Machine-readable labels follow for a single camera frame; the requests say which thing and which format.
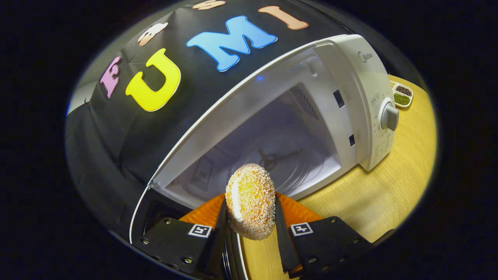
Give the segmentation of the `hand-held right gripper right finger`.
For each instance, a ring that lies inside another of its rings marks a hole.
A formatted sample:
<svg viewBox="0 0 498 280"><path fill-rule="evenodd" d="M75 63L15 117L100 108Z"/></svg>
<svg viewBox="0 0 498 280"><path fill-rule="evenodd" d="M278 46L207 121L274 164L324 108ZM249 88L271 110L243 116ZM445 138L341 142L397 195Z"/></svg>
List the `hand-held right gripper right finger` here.
<svg viewBox="0 0 498 280"><path fill-rule="evenodd" d="M337 216L322 218L278 192L275 203L279 254L290 278L319 279L374 247Z"/></svg>

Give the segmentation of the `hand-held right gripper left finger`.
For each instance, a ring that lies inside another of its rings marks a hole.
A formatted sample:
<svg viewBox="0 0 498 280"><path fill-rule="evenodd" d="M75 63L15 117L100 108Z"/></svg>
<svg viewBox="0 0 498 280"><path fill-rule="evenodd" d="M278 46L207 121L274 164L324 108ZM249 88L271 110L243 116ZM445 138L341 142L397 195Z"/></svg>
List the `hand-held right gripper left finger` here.
<svg viewBox="0 0 498 280"><path fill-rule="evenodd" d="M224 279L223 251L228 226L225 194L180 219L165 217L132 244L169 269L197 279Z"/></svg>

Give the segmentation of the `crumb-coated doughnut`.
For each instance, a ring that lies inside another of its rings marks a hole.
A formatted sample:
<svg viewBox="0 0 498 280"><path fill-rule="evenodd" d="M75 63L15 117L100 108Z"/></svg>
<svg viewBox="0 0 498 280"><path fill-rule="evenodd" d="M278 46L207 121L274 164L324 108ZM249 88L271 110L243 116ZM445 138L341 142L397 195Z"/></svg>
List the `crumb-coated doughnut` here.
<svg viewBox="0 0 498 280"><path fill-rule="evenodd" d="M244 164L226 185L226 207L230 227L240 236L260 241L275 226L276 194L269 173L256 163Z"/></svg>

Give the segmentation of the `white microwave oven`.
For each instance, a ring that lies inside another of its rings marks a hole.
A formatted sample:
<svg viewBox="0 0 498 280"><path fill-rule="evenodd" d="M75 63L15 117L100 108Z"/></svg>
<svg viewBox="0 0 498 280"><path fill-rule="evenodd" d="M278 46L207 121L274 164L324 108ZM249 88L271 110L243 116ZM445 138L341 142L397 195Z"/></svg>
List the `white microwave oven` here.
<svg viewBox="0 0 498 280"><path fill-rule="evenodd" d="M398 121L386 69L366 39L306 43L231 87L165 156L144 194L194 208L256 163L278 192L302 198L356 165L374 168Z"/></svg>

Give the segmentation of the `white divided dish of beans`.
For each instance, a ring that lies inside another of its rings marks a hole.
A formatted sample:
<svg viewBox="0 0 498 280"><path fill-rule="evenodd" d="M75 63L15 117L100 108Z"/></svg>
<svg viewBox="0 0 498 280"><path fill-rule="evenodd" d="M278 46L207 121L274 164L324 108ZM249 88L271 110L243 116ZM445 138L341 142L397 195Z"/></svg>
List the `white divided dish of beans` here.
<svg viewBox="0 0 498 280"><path fill-rule="evenodd" d="M400 82L391 80L391 86L394 94L395 106L408 108L413 99L413 90Z"/></svg>

